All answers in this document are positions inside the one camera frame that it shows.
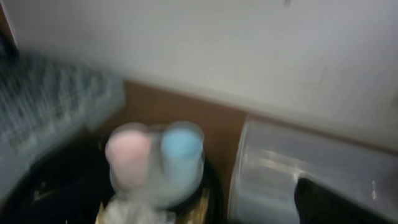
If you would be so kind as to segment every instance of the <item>clear plastic container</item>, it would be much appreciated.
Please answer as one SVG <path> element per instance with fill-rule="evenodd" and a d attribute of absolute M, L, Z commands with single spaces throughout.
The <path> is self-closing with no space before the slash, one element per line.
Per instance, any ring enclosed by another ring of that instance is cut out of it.
<path fill-rule="evenodd" d="M 398 221 L 398 157 L 252 117 L 241 136 L 229 216 L 248 223 L 292 223 L 286 214 L 298 220 L 294 190 L 299 177 Z"/>

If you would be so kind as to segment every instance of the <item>wall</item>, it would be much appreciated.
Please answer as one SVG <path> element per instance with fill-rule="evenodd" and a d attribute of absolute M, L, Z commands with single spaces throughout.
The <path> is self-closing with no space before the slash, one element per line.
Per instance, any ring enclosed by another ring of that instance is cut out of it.
<path fill-rule="evenodd" d="M 398 1 L 3 2 L 23 49 L 398 148 Z"/>

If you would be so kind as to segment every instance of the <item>blue lid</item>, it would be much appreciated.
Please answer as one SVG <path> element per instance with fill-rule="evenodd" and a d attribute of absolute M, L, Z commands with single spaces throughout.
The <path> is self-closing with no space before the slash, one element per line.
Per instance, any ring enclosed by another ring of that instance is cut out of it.
<path fill-rule="evenodd" d="M 161 146 L 166 157 L 193 159 L 201 156 L 203 139 L 190 129 L 173 128 L 164 133 Z"/>

